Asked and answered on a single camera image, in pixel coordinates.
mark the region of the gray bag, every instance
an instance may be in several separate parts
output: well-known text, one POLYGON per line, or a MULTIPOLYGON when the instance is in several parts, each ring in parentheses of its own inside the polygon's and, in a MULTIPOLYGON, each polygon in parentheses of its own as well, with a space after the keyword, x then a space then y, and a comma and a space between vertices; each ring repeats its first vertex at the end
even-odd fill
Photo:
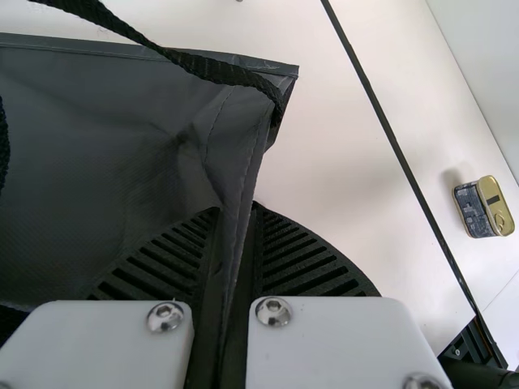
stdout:
POLYGON ((234 287, 257 173, 298 68, 163 49, 109 17, 92 21, 151 49, 0 34, 11 144, 5 175, 0 124, 0 305, 84 298, 113 261, 209 207, 221 209, 225 295, 234 287))

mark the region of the black line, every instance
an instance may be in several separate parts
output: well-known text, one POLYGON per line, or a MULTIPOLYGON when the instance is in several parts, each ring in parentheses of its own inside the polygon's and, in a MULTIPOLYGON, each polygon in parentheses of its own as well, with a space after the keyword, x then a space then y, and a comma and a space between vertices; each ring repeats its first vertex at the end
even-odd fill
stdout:
POLYGON ((407 160, 405 159, 404 153, 402 152, 400 145, 397 142, 397 137, 392 131, 391 125, 389 124, 388 119, 386 118, 386 115, 384 111, 382 110, 382 107, 380 106, 379 100, 376 97, 375 92, 373 91, 373 88, 371 87, 370 81, 366 76, 366 73, 364 72, 364 69, 362 68, 362 65, 360 64, 360 61, 357 58, 357 55, 355 54, 354 48, 348 41, 348 38, 346 37, 346 34, 344 33, 344 30, 342 29, 341 24, 339 23, 339 19, 335 15, 335 12, 332 9, 332 6, 330 5, 329 0, 321 0, 321 3, 323 4, 324 9, 326 10, 326 13, 328 14, 328 17, 330 19, 330 22, 332 22, 333 28, 335 28, 335 32, 337 33, 339 39, 341 40, 341 43, 348 54, 348 57, 350 57, 351 64, 353 65, 355 72, 357 73, 358 78, 360 79, 360 82, 362 86, 364 87, 364 91, 367 94, 367 97, 370 99, 371 105, 373 109, 375 110, 376 116, 379 119, 380 125, 384 129, 384 132, 386 133, 386 136, 388 137, 388 141, 391 144, 391 147, 393 151, 395 152, 395 155, 397 156, 398 161, 400 162, 400 165, 402 167, 402 170, 404 170, 404 174, 407 177, 407 180, 409 181, 409 184, 411 185, 411 188, 413 189, 414 195, 416 196, 416 199, 420 203, 420 206, 422 207, 422 211, 425 214, 427 220, 429 221, 429 225, 431 226, 432 231, 434 232, 436 236, 436 240, 440 244, 440 247, 442 251, 444 252, 445 258, 447 259, 449 265, 451 266, 454 275, 456 276, 458 283, 461 286, 461 290, 463 290, 463 293, 465 294, 467 300, 469 301, 470 305, 472 306, 472 309, 474 310, 476 314, 476 322, 480 326, 480 328, 483 331, 483 335, 486 338, 486 342, 491 346, 491 352, 492 356, 494 357, 495 361, 497 362, 498 366, 505 369, 507 367, 507 363, 504 360, 503 356, 500 355, 500 352, 497 348, 497 344, 495 343, 494 339, 492 338, 491 333, 488 331, 488 327, 485 324, 485 321, 483 320, 483 316, 481 315, 481 312, 479 311, 479 308, 476 304, 476 301, 474 300, 474 297, 472 296, 472 293, 470 292, 470 289, 465 282, 465 278, 463 278, 463 275, 461 274, 460 268, 457 266, 456 260, 453 257, 453 253, 451 253, 451 250, 448 248, 447 242, 444 239, 444 235, 440 231, 440 227, 438 223, 435 220, 435 217, 432 215, 432 211, 429 208, 429 205, 427 204, 427 201, 425 200, 425 197, 423 196, 422 191, 420 190, 420 187, 418 186, 418 183, 416 181, 416 178, 414 178, 413 172, 411 171, 411 168, 409 164, 407 163, 407 160))

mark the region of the black mechanical part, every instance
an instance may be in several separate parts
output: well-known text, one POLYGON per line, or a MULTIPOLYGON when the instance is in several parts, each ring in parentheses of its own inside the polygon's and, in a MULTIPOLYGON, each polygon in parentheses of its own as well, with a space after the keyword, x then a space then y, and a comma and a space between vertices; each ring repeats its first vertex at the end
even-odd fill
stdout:
POLYGON ((489 365, 439 358, 454 389, 516 389, 519 373, 489 365))

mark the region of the metal screw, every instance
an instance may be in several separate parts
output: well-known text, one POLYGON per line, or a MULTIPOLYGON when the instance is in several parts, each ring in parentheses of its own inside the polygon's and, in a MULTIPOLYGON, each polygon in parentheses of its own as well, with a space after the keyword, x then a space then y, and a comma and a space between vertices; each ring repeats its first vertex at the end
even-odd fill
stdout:
POLYGON ((256 306, 256 318, 265 326, 283 327, 289 323, 292 309, 279 297, 267 297, 256 306))
POLYGON ((183 319, 184 310, 179 304, 162 302, 149 311, 146 323, 151 332, 166 332, 178 327, 183 319))
POLYGON ((403 389, 444 389, 435 378, 426 374, 411 374, 404 381, 403 389))

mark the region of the black grill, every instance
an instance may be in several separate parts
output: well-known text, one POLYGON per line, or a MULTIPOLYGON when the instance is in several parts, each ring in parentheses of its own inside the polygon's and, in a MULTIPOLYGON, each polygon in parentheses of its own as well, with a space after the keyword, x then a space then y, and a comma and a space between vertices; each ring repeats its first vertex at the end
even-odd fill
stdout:
POLYGON ((157 234, 117 261, 88 300, 171 300, 186 302, 196 318, 207 276, 218 210, 208 209, 157 234))
POLYGON ((255 206, 255 297, 380 295, 332 245, 292 220, 255 206))

